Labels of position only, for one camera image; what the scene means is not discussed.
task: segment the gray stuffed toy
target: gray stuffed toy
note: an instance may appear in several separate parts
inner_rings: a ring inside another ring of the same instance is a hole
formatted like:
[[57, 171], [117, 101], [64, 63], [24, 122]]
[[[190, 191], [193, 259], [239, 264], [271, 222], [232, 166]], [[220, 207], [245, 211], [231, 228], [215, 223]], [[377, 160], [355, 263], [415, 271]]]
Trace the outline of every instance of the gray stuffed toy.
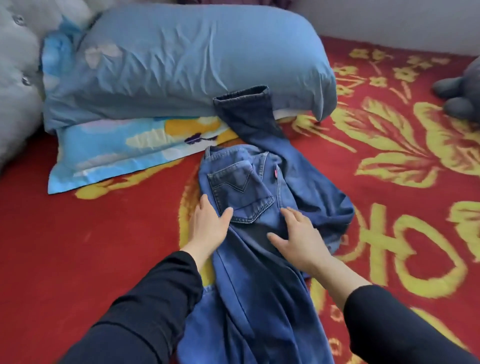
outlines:
[[463, 76], [446, 78], [433, 84], [434, 93], [448, 99], [445, 114], [480, 123], [480, 57], [463, 72]]

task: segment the gray wall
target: gray wall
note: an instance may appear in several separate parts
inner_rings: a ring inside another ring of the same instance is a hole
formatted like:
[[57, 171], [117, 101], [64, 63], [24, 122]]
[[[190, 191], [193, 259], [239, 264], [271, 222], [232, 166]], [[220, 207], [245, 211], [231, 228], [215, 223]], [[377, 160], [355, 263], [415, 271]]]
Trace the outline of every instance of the gray wall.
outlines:
[[298, 0], [320, 35], [383, 46], [480, 54], [480, 0]]

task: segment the jeans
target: jeans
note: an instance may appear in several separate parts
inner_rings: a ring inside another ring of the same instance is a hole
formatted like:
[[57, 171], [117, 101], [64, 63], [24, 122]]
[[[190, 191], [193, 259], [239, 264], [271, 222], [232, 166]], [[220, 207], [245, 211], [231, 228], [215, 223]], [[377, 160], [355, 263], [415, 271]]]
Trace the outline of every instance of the jeans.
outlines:
[[225, 241], [212, 256], [214, 286], [187, 318], [181, 364], [333, 364], [301, 272], [268, 241], [287, 238], [281, 207], [308, 216], [333, 252], [351, 222], [348, 197], [283, 135], [268, 88], [214, 99], [218, 116], [245, 142], [209, 147], [199, 170], [217, 213], [231, 206]]

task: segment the left hand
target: left hand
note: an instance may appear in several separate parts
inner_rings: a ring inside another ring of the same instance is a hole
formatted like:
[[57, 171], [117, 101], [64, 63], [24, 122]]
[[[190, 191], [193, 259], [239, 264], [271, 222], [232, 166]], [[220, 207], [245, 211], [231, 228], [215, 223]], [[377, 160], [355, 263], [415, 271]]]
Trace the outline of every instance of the left hand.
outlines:
[[229, 207], [218, 217], [208, 196], [200, 198], [190, 218], [188, 243], [181, 249], [193, 257], [198, 270], [225, 240], [232, 216], [233, 209]]

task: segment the back pocket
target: back pocket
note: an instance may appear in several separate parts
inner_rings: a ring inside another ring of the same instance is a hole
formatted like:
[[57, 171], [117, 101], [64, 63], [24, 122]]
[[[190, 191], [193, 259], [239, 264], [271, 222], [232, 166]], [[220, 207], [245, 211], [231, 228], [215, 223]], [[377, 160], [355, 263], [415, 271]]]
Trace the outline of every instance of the back pocket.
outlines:
[[220, 214], [233, 207], [232, 222], [250, 224], [274, 202], [270, 191], [247, 160], [208, 174]]

